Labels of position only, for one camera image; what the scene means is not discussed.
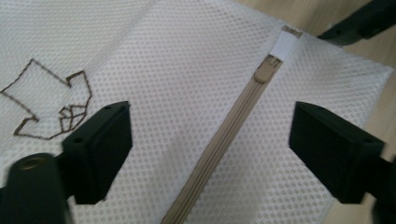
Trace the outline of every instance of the zipper tape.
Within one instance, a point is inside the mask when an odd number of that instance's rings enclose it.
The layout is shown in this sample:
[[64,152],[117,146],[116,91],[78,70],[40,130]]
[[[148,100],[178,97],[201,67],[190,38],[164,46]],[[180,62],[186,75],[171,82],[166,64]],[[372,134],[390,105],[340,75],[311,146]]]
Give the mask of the zipper tape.
[[301,35],[302,33],[287,26],[282,28],[272,50],[256,70],[253,78],[236,100],[227,118],[207,145],[186,185],[163,218],[162,224],[176,224],[185,221],[248,114],[262,96],[280,65],[292,52],[293,46],[295,46]]

